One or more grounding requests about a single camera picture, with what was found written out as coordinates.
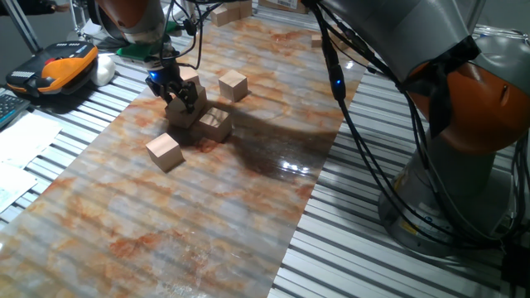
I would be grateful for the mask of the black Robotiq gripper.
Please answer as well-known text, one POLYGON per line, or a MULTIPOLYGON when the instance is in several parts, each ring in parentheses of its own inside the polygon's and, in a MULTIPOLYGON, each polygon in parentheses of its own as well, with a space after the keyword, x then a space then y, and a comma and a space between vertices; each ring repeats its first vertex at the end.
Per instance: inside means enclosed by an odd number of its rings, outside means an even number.
POLYGON ((157 96, 169 104, 176 94, 176 110, 178 112, 193 113, 198 99, 194 82, 183 82, 180 77, 178 64, 173 61, 159 70, 149 70, 145 79, 147 86, 157 96))

